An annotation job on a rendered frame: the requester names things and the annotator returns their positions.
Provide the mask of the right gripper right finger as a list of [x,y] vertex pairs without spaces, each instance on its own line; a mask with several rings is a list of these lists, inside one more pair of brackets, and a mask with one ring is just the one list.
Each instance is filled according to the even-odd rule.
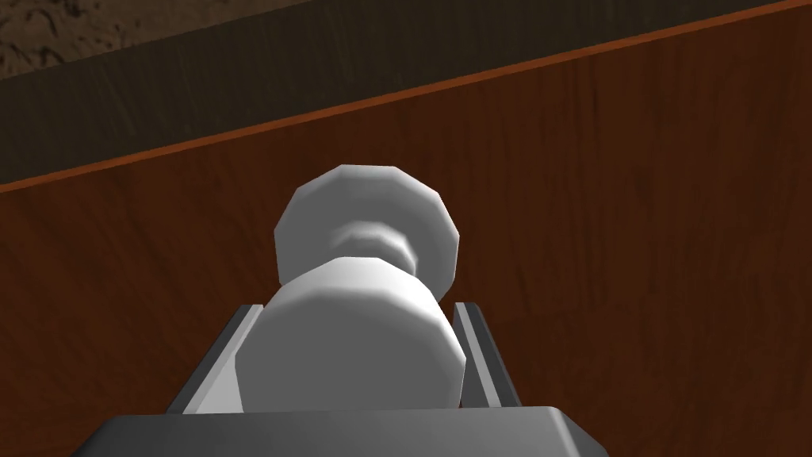
[[460,406],[520,407],[522,403],[480,307],[474,302],[454,303],[452,327],[466,357]]

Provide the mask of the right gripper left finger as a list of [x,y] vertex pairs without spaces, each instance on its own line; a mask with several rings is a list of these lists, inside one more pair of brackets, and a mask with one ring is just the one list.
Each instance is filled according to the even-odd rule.
[[242,413],[235,356],[264,308],[242,305],[219,332],[166,410],[167,414]]

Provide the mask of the white round door knob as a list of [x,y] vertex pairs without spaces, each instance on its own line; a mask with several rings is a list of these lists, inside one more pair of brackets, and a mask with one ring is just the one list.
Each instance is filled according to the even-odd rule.
[[299,187],[274,230],[280,289],[236,352],[245,413],[456,409],[465,354],[439,300],[459,233],[396,167]]

